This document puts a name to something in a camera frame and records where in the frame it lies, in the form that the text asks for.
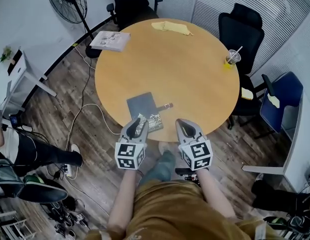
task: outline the t-shirt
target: t-shirt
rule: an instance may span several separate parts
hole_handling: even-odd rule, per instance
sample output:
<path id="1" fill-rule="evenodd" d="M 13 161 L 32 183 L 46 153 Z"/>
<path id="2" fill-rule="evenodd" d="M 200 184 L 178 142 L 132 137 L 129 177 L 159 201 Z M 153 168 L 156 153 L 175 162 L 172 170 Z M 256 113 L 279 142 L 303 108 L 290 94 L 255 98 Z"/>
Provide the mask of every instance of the t-shirt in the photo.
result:
<path id="1" fill-rule="evenodd" d="M 0 153 L 12 163 L 15 163 L 18 154 L 19 134 L 11 128 L 7 128 L 3 133 L 5 144 L 0 147 Z"/>
<path id="2" fill-rule="evenodd" d="M 151 181 L 136 191 L 134 213 L 125 240 L 250 240 L 264 223 L 254 218 L 233 223 L 204 200 L 189 181 Z M 122 240 L 115 232 L 91 230 L 86 240 Z M 266 226 L 266 239 L 281 240 Z"/>

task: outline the baseboard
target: baseboard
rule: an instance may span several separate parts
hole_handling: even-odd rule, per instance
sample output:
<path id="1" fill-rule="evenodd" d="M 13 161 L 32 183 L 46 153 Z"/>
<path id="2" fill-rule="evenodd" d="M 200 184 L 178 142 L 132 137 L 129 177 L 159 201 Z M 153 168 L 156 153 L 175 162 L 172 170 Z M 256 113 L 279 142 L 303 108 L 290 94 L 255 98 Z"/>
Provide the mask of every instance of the baseboard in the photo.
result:
<path id="1" fill-rule="evenodd" d="M 103 25 L 105 25 L 106 23 L 111 21 L 111 17 L 105 19 L 103 22 L 99 23 L 98 25 L 96 25 L 94 28 L 91 29 L 91 32 L 93 33 L 94 31 L 96 31 L 97 29 L 101 28 Z M 81 43 L 83 40 L 85 40 L 87 37 L 89 36 L 88 33 L 85 33 L 81 38 L 79 38 L 75 43 Z M 49 69 L 46 71 L 45 76 L 48 76 L 51 71 L 74 49 L 74 46 L 70 46 L 63 54 L 60 55 L 60 57 L 51 65 L 51 67 L 49 67 Z M 27 98 L 25 99 L 22 107 L 25 108 L 26 105 L 28 104 L 28 102 L 30 101 L 31 97 L 34 95 L 34 93 L 36 92 L 38 86 L 36 85 L 32 91 L 29 93 L 29 95 L 27 96 Z"/>

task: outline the straw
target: straw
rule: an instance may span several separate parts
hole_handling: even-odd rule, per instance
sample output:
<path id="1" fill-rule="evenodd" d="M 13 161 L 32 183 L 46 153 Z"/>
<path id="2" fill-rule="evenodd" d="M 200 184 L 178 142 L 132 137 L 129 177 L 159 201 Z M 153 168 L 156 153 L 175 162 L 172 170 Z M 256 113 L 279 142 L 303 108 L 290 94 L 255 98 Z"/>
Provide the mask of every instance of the straw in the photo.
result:
<path id="1" fill-rule="evenodd" d="M 232 57 L 230 57 L 229 59 L 228 59 L 228 61 L 227 61 L 227 63 L 229 63 L 230 62 L 230 60 L 232 59 L 232 58 L 234 58 L 235 57 L 235 55 L 241 50 L 243 48 L 243 46 L 241 46 L 234 54 L 233 54 L 233 56 Z"/>

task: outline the fan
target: fan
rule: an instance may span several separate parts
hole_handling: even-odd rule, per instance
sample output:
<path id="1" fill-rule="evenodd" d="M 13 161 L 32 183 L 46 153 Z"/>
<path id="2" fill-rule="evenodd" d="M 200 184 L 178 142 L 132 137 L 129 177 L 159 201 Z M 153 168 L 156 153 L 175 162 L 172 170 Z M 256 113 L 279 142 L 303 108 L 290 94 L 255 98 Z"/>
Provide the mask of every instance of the fan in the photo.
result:
<path id="1" fill-rule="evenodd" d="M 64 20 L 79 24 L 83 23 L 88 35 L 91 39 L 94 39 L 86 21 L 85 17 L 87 15 L 87 0 L 49 0 L 55 11 Z M 91 46 L 87 46 L 86 55 L 90 58 L 97 58 L 100 55 L 101 50 L 92 49 Z"/>

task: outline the teal pants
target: teal pants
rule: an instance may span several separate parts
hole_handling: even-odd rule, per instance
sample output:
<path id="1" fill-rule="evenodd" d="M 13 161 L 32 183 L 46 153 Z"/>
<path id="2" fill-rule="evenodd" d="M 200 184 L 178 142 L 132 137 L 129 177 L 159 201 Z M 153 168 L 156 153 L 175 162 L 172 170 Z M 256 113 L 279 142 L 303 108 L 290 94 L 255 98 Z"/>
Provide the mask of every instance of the teal pants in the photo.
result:
<path id="1" fill-rule="evenodd" d="M 159 180 L 161 182 L 169 182 L 171 174 L 175 169 L 176 157 L 168 150 L 164 152 L 156 165 L 152 167 L 139 182 L 139 186 L 151 181 Z"/>

